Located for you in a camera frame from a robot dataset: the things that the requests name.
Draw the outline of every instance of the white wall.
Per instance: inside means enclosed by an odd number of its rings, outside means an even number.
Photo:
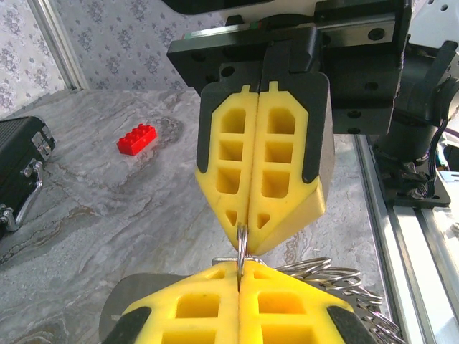
[[[64,88],[27,0],[0,1],[0,118]]]

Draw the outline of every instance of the metal frame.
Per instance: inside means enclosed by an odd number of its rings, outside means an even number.
[[[60,24],[59,16],[53,9],[51,1],[27,0],[27,3],[54,57],[65,86],[70,90],[88,89],[89,84],[80,70],[70,40]]]
[[[354,145],[392,319],[407,343],[456,343],[459,271],[453,247],[431,209],[386,206],[367,137],[356,136]]]

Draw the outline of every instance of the red lego brick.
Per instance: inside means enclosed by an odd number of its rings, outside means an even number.
[[[151,141],[156,138],[156,129],[151,125],[139,124],[137,128],[132,129],[124,138],[120,138],[117,143],[118,150],[122,154],[134,156],[145,148]]]

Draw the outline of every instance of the black rubber strip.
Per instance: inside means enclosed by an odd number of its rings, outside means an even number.
[[[140,307],[123,315],[102,344],[134,344],[150,313],[151,308]]]
[[[327,311],[345,344],[377,344],[354,313],[338,306],[330,306]]]

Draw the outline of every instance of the black case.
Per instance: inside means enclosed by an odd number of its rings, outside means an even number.
[[[20,227],[41,188],[42,165],[54,149],[55,140],[43,120],[0,121],[0,235]]]

